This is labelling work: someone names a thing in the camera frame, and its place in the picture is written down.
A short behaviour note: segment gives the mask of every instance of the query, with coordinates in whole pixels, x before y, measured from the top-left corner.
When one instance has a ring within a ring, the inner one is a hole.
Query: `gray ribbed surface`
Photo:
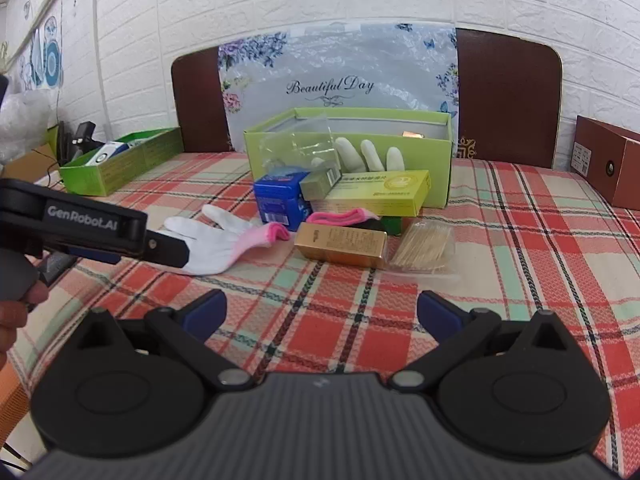
[[[607,479],[595,460],[523,465],[483,456],[446,433],[419,396],[373,374],[271,374],[225,394],[190,435],[138,458],[50,453],[23,478],[65,480]]]

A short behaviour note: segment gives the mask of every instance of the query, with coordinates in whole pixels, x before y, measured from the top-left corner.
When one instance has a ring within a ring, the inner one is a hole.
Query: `orange fabric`
[[[0,370],[0,444],[29,411],[29,398],[11,361]]]

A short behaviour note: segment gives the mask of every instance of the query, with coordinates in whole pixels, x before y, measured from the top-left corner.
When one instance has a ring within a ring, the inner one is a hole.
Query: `bag of toothpicks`
[[[443,222],[416,219],[398,240],[389,240],[389,277],[456,276],[456,239]]]

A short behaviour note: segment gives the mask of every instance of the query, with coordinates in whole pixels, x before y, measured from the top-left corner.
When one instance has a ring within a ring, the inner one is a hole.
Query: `yellow circle logo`
[[[404,175],[393,176],[391,178],[386,179],[385,187],[387,189],[397,190],[397,189],[405,189],[417,183],[418,183],[418,179],[415,178],[413,175],[404,174]]]

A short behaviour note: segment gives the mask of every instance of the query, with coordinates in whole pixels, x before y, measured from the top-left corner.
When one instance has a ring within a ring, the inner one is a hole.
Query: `brown box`
[[[382,267],[385,262],[386,233],[302,222],[295,245],[311,260],[357,267]]]
[[[2,170],[2,178],[18,178],[27,182],[36,182],[47,171],[51,173],[58,169],[56,157],[48,144],[43,144],[25,153],[20,158],[9,162]]]
[[[578,116],[571,167],[612,206],[640,210],[640,135]]]

